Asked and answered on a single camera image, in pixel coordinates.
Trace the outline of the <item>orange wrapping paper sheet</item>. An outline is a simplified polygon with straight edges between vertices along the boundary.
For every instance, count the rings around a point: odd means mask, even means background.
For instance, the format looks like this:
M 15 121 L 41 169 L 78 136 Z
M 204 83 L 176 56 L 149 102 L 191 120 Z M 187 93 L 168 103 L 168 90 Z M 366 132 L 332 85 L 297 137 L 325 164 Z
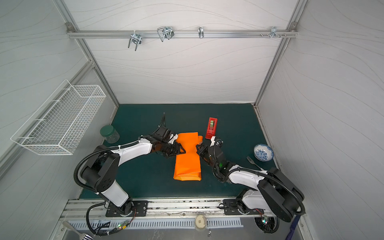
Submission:
M 174 180 L 201 181 L 201 163 L 197 154 L 197 145 L 203 142 L 203 137 L 197 132 L 179 134 L 177 143 L 185 149 L 185 154 L 176 156 Z

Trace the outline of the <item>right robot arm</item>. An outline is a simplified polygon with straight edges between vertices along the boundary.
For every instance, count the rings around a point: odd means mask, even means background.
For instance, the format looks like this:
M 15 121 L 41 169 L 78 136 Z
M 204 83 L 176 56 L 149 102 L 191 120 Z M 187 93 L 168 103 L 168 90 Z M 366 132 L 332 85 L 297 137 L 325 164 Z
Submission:
M 221 139 L 213 139 L 209 145 L 196 145 L 197 154 L 219 182 L 246 187 L 233 203 L 240 214 L 270 211 L 280 220 L 290 222 L 294 216 L 306 213 L 304 194 L 279 169 L 257 171 L 234 164 L 225 157 L 222 143 Z

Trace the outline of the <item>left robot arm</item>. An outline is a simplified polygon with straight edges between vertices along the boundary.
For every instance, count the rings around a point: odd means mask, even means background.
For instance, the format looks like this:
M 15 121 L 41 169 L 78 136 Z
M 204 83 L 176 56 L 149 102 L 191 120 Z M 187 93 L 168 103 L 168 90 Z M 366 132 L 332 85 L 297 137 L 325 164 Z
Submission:
M 74 181 L 115 206 L 118 214 L 127 216 L 133 208 L 131 196 L 118 184 L 119 167 L 137 157 L 160 152 L 166 158 L 186 154 L 177 142 L 178 134 L 159 126 L 152 134 L 140 136 L 137 141 L 114 146 L 98 146 L 84 157 L 74 170 Z

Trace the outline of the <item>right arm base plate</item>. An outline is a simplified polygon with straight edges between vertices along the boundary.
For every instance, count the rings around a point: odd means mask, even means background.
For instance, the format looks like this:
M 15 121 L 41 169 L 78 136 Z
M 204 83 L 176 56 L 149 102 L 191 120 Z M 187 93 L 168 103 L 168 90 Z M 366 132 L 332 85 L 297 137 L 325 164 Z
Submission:
M 249 209 L 242 201 L 236 199 L 224 199 L 218 208 L 224 211 L 226 216 L 257 215 L 263 216 L 263 209 Z

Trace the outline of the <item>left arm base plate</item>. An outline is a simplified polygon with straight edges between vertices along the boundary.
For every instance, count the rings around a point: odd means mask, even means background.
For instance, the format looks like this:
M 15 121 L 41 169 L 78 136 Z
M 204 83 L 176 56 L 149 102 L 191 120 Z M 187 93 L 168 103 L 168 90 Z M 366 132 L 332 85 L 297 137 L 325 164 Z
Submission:
M 130 201 L 121 207 L 109 203 L 106 217 L 145 217 L 147 214 L 148 201 Z

